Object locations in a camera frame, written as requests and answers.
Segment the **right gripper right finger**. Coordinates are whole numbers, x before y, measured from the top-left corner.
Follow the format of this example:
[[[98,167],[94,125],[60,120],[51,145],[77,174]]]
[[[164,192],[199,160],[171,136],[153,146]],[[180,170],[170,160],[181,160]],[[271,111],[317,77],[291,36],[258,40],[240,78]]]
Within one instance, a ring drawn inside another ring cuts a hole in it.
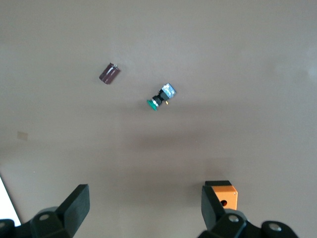
[[[200,238],[296,238],[286,224],[265,221],[261,227],[251,224],[242,212],[224,209],[211,186],[202,187],[201,212],[206,225]]]

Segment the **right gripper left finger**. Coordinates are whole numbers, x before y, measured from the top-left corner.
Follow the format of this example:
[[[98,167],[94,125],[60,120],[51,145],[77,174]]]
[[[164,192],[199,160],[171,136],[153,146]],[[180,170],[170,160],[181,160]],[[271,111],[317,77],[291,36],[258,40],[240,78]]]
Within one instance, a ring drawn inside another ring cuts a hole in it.
[[[12,219],[1,219],[0,236],[2,238],[72,238],[89,210],[89,186],[80,184],[58,207],[43,209],[20,226],[15,226]]]

